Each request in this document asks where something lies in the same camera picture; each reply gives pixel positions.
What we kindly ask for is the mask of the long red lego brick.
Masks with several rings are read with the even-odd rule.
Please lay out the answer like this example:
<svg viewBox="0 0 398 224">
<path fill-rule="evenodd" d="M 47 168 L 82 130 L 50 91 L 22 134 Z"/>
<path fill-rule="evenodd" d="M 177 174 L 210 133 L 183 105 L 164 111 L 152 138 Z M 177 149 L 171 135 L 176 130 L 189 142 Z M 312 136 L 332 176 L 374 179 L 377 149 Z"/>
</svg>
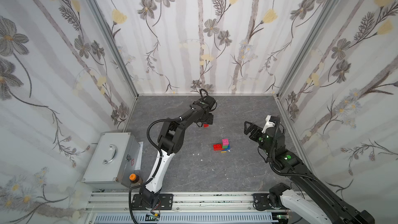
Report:
<svg viewBox="0 0 398 224">
<path fill-rule="evenodd" d="M 213 150 L 214 151 L 221 151 L 221 150 L 223 150 L 223 145 L 222 144 L 214 144 L 213 145 Z"/>
</svg>

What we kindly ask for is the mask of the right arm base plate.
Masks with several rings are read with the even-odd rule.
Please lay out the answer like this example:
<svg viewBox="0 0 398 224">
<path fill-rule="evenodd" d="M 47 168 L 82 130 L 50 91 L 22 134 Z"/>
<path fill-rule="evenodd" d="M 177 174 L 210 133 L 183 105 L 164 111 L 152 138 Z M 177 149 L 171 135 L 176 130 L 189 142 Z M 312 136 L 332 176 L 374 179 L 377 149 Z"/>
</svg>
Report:
<svg viewBox="0 0 398 224">
<path fill-rule="evenodd" d="M 257 211 L 281 208 L 279 197 L 276 196 L 274 193 L 253 194 L 253 200 L 253 206 Z"/>
</svg>

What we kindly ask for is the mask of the pink lego brick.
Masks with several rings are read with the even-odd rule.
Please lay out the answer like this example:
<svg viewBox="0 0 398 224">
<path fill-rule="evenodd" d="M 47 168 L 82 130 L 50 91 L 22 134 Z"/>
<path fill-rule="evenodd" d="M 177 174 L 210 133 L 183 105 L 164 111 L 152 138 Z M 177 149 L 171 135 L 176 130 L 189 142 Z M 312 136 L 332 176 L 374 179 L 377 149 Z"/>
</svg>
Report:
<svg viewBox="0 0 398 224">
<path fill-rule="evenodd" d="M 228 146 L 229 145 L 229 140 L 228 139 L 223 139 L 222 140 L 222 144 L 223 144 L 223 146 Z"/>
</svg>

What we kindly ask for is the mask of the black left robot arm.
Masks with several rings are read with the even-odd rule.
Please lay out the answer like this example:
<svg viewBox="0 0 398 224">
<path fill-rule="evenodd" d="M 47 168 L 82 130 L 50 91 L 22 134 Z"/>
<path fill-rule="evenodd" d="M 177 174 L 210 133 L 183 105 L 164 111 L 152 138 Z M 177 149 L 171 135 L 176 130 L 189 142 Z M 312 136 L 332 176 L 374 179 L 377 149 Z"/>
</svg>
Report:
<svg viewBox="0 0 398 224">
<path fill-rule="evenodd" d="M 149 125 L 146 133 L 147 139 L 157 149 L 158 155 L 150 177 L 140 188 L 143 205 L 146 207 L 156 207 L 158 205 L 164 177 L 172 158 L 182 148 L 186 130 L 193 123 L 211 125 L 214 119 L 212 112 L 216 108 L 217 102 L 212 96 L 201 96 L 200 99 L 190 105 L 189 110 L 179 117 L 156 120 Z M 163 126 L 156 144 L 150 137 L 150 130 L 158 123 L 162 123 Z"/>
</svg>

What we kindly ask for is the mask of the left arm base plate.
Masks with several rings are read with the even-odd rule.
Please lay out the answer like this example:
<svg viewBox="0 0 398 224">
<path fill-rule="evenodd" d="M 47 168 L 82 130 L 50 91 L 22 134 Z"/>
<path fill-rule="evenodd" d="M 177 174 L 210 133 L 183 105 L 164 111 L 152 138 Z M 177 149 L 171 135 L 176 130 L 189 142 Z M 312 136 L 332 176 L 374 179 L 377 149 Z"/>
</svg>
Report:
<svg viewBox="0 0 398 224">
<path fill-rule="evenodd" d="M 132 198 L 130 208 L 133 211 L 165 210 L 170 211 L 173 206 L 173 194 L 159 194 L 154 197 L 135 194 Z"/>
</svg>

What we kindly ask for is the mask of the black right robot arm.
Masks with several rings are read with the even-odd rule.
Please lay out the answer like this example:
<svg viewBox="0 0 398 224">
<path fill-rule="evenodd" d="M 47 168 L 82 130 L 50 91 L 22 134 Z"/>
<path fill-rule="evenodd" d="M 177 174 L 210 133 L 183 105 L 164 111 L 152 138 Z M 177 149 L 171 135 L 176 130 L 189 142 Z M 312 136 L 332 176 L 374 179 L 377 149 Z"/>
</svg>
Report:
<svg viewBox="0 0 398 224">
<path fill-rule="evenodd" d="M 312 202 L 296 194 L 289 186 L 278 184 L 269 190 L 268 201 L 273 208 L 287 208 L 310 224 L 373 224 L 374 217 L 366 210 L 359 211 L 329 189 L 292 151 L 286 149 L 285 136 L 271 125 L 263 129 L 246 121 L 244 134 L 258 143 L 258 150 L 266 153 L 264 161 L 279 176 L 289 178 Z"/>
</svg>

